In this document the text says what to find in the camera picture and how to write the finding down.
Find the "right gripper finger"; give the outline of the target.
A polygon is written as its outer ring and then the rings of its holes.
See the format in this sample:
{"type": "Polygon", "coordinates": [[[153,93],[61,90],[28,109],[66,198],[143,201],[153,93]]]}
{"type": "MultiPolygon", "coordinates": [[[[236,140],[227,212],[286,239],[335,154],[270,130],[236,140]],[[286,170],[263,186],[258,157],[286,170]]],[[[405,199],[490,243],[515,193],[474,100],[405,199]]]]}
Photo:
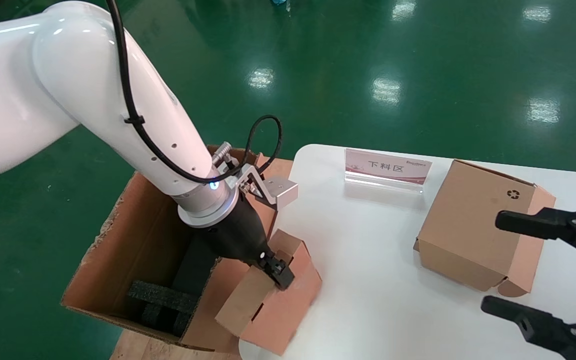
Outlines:
{"type": "Polygon", "coordinates": [[[484,313],[515,323],[526,342],[576,360],[576,323],[566,323],[551,313],[514,301],[487,295],[481,301],[484,313]]]}
{"type": "Polygon", "coordinates": [[[576,249],[576,211],[544,207],[530,215],[501,210],[495,227],[535,239],[562,240],[576,249]]]}

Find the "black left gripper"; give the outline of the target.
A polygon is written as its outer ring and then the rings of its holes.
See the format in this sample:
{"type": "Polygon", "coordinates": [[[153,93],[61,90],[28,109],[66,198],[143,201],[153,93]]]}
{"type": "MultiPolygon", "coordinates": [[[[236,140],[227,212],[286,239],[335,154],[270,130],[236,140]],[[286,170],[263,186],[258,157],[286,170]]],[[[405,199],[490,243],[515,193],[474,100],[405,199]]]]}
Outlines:
{"type": "Polygon", "coordinates": [[[295,279],[287,262],[269,247],[258,212],[248,200],[236,200],[234,208],[215,225],[203,229],[203,241],[220,258],[254,265],[285,291],[295,279]]]}

